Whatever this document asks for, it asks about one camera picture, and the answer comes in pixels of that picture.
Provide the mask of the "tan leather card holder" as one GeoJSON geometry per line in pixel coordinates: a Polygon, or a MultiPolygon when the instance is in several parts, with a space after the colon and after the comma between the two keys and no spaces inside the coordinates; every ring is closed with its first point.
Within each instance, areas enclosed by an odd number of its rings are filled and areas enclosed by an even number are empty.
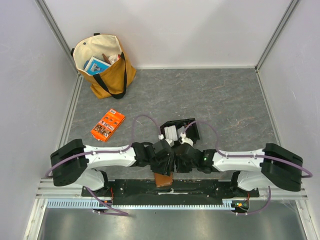
{"type": "Polygon", "coordinates": [[[170,175],[154,174],[155,185],[157,188],[171,186],[173,183],[173,173],[170,175]]]}

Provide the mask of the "black card box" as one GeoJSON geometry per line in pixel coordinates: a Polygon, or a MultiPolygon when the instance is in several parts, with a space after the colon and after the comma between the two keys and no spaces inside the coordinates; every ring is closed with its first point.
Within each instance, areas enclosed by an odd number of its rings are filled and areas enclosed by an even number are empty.
{"type": "MultiPolygon", "coordinates": [[[[169,126],[175,125],[176,127],[180,128],[180,127],[184,126],[185,127],[184,132],[186,134],[186,137],[191,139],[193,141],[193,143],[195,144],[197,142],[197,140],[200,139],[200,135],[199,135],[197,124],[193,123],[188,129],[186,129],[187,126],[190,123],[194,122],[195,120],[196,120],[195,118],[186,118],[186,119],[167,121],[167,122],[165,122],[164,124],[162,124],[160,126],[160,132],[163,134],[163,136],[165,138],[165,130],[164,130],[165,127],[169,127],[169,126]]],[[[178,139],[178,141],[173,141],[173,143],[174,143],[175,147],[179,146],[181,144],[180,143],[180,138],[178,139]]]]}

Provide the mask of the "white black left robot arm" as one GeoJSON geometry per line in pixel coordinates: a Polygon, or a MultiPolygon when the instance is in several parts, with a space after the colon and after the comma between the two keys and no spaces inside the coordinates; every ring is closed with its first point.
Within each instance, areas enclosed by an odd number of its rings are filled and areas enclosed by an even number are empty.
{"type": "Polygon", "coordinates": [[[82,185],[103,197],[110,192],[110,184],[101,168],[149,166],[154,173],[169,176],[174,164],[173,146],[168,139],[121,147],[95,147],[74,139],[50,155],[49,172],[56,187],[82,185]]]}

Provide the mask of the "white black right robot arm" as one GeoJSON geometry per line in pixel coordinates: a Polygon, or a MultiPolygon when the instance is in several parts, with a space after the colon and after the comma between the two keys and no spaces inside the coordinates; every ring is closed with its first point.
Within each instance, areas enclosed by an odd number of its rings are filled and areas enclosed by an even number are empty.
{"type": "Polygon", "coordinates": [[[301,190],[303,159],[274,143],[247,152],[200,151],[183,143],[174,151],[179,173],[189,173],[192,169],[205,174],[233,171],[229,191],[235,197],[255,188],[272,186],[290,192],[301,190]]]}

